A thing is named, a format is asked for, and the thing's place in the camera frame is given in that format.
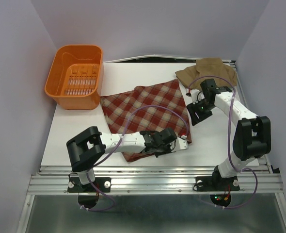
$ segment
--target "plastic basket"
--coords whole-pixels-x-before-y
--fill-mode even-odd
[[[95,109],[100,103],[103,71],[100,47],[61,47],[53,60],[45,92],[64,109]]]

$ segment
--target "bolt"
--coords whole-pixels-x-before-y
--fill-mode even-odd
[[[197,181],[197,186],[198,186],[198,187],[202,187],[202,186],[203,186],[203,182],[202,182],[201,180],[198,180],[198,181]]]
[[[69,182],[69,183],[67,184],[67,186],[68,186],[69,188],[73,188],[73,187],[74,187],[74,184],[73,184],[72,182]]]
[[[238,180],[234,180],[232,182],[232,184],[233,184],[234,187],[238,187],[239,186],[239,181]]]
[[[105,181],[104,182],[104,187],[109,188],[111,186],[111,182]]]

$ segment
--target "metal frame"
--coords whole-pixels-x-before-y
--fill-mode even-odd
[[[236,69],[232,61],[229,65]],[[248,107],[238,77],[238,92],[241,102]],[[273,174],[269,161],[263,156],[259,166],[251,166],[258,176],[258,193],[275,193],[280,208],[281,217],[286,227],[286,201],[283,193],[283,183],[280,174]],[[110,195],[200,195],[214,192],[195,192],[192,188],[197,176],[210,176],[213,166],[146,166],[146,167],[95,167],[98,177],[111,177]],[[39,172],[31,177],[26,200],[19,221],[18,233],[27,229],[35,195],[77,195],[68,193],[68,174],[70,166],[42,166]],[[235,193],[253,193],[254,176],[250,172],[238,175],[241,190]]]
[[[215,192],[196,192],[192,188],[195,177],[210,176],[214,167],[97,167],[96,177],[111,177],[110,195],[199,195]],[[258,193],[282,193],[280,174],[269,174],[255,167],[258,177]],[[251,172],[238,175],[241,190],[237,193],[253,193],[254,176]],[[27,195],[77,195],[68,193],[67,175],[32,176]]]

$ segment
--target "white wall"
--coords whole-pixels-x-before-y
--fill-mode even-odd
[[[286,1],[270,0],[237,66],[250,108],[271,119],[269,158],[286,194]]]
[[[0,0],[0,233],[16,232],[54,103],[44,84],[55,47],[29,0]]]
[[[31,0],[56,47],[236,60],[269,0]]]

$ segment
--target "gray floor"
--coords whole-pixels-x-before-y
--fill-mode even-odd
[[[250,195],[233,195],[231,205]],[[284,224],[274,194],[257,194],[250,204],[222,210],[194,196],[114,197],[117,205],[104,213],[80,210],[77,196],[37,196],[29,233],[282,233]],[[101,200],[98,206],[109,204]]]

